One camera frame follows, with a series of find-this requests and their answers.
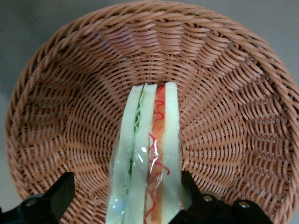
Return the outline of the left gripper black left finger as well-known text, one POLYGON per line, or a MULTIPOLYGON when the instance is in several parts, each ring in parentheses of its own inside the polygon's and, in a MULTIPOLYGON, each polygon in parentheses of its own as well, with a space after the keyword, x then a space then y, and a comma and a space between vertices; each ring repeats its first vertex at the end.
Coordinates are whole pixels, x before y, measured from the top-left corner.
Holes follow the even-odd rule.
POLYGON ((0 212, 2 224, 58 224, 75 197, 74 173, 66 172, 43 194, 0 212))

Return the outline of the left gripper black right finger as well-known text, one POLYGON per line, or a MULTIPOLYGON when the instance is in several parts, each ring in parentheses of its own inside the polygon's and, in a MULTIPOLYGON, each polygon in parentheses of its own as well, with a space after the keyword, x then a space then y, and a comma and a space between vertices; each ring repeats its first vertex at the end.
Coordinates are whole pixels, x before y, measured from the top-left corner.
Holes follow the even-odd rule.
POLYGON ((200 191, 189 171, 181 172, 184 208, 171 224, 271 224, 255 202, 238 199, 224 203, 211 191, 200 191))

